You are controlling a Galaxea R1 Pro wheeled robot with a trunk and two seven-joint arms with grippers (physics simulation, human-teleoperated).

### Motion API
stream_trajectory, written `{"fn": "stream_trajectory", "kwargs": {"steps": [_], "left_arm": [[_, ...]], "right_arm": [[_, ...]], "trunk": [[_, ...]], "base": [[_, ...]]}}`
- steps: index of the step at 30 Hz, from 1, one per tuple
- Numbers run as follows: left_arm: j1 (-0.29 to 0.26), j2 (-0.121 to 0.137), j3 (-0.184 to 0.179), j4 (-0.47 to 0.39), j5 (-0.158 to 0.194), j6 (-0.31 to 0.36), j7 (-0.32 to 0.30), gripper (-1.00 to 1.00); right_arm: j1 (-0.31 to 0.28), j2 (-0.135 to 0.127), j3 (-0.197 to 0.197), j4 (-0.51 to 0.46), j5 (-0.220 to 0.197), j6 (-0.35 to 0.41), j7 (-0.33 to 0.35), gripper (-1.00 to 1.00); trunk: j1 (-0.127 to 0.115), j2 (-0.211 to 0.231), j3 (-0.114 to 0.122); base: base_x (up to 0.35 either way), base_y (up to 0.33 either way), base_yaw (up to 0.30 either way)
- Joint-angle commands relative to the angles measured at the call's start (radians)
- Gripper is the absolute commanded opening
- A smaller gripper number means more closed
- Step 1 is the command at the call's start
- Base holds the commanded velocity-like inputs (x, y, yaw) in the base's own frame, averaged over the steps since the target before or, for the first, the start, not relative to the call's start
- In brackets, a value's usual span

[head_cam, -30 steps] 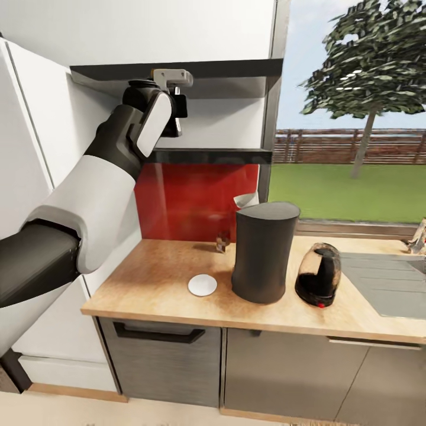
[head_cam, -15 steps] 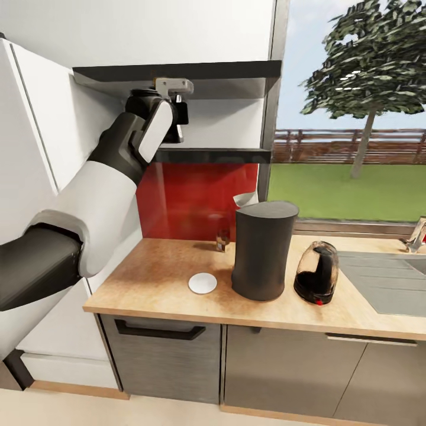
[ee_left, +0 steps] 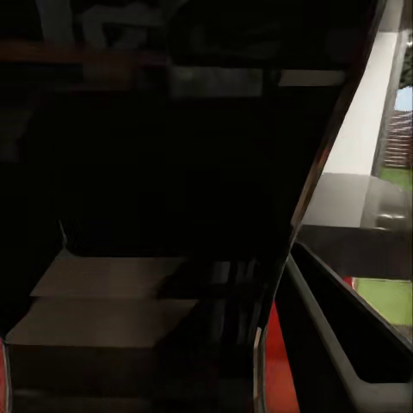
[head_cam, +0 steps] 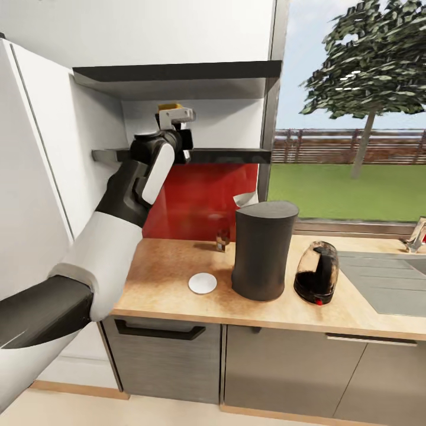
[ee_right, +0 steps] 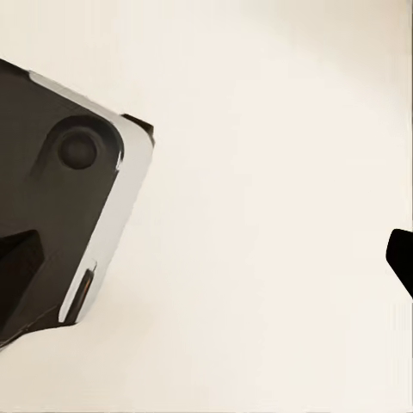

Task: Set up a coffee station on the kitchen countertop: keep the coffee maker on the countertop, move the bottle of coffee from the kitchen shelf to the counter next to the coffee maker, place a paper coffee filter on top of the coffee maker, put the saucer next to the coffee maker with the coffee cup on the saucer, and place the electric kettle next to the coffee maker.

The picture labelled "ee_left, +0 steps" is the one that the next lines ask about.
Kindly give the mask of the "bottle of coffee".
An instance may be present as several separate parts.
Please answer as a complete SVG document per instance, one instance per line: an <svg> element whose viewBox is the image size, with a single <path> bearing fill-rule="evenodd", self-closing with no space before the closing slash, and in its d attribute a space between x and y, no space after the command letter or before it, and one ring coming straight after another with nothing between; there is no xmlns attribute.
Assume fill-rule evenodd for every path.
<svg viewBox="0 0 413 413"><path fill-rule="evenodd" d="M268 413L280 279L387 0L0 0L4 413Z"/></svg>

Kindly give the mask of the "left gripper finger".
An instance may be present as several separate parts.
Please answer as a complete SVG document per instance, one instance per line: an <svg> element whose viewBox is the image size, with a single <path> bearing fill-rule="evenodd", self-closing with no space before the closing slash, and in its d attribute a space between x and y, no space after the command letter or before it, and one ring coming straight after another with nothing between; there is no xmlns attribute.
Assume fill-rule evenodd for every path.
<svg viewBox="0 0 413 413"><path fill-rule="evenodd" d="M413 413L413 345L299 238L274 302L300 413Z"/></svg>

